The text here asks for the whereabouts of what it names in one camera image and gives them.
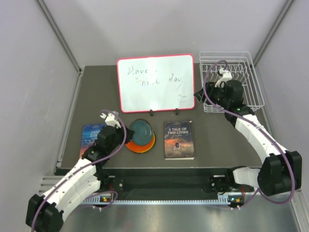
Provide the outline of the orange plate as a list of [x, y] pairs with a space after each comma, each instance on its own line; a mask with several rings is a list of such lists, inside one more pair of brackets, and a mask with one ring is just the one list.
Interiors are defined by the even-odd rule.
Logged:
[[141, 154], [141, 153], [145, 153], [144, 150], [146, 148], [146, 145], [137, 145], [131, 141], [126, 144], [126, 147], [134, 153]]

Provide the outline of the dark teal ceramic plate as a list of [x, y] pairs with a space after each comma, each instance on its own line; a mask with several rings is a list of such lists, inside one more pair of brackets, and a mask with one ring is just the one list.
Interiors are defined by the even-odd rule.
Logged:
[[129, 129], [134, 131], [132, 142], [139, 146], [145, 146], [152, 140], [153, 129], [145, 119], [136, 119], [131, 123]]

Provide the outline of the lime green plate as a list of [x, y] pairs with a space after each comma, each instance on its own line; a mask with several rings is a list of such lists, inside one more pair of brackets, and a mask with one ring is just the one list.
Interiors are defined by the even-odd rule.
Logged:
[[150, 143], [148, 143], [146, 145], [144, 152], [148, 152], [149, 150], [151, 150], [153, 148], [153, 146], [155, 145], [155, 142], [156, 142], [156, 136], [153, 133], [152, 139], [151, 139]]

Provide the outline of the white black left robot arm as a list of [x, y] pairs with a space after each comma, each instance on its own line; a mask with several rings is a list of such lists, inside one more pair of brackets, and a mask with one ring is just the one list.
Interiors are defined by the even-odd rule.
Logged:
[[81, 202], [96, 191], [106, 191], [109, 179], [99, 173], [106, 162], [132, 140], [133, 135], [134, 131], [127, 127], [103, 126], [94, 143], [58, 183], [43, 194], [34, 194], [30, 198], [26, 224], [31, 231], [60, 231]]

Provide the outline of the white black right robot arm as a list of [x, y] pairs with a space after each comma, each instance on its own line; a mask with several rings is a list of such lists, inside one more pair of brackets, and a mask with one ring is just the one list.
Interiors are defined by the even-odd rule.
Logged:
[[301, 187], [302, 157], [278, 144], [262, 126], [253, 110], [244, 104], [240, 81], [229, 80], [217, 85], [206, 82], [194, 96], [211, 104], [240, 132], [258, 154], [260, 168], [235, 167], [229, 171], [225, 185], [237, 191], [242, 185], [260, 189], [266, 196], [297, 190]]

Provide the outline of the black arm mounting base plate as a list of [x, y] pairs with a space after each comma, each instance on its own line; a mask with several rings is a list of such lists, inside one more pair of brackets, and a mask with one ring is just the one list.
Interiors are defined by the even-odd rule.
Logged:
[[214, 199], [238, 188], [227, 168], [106, 168], [99, 172], [101, 188], [111, 188], [121, 200]]

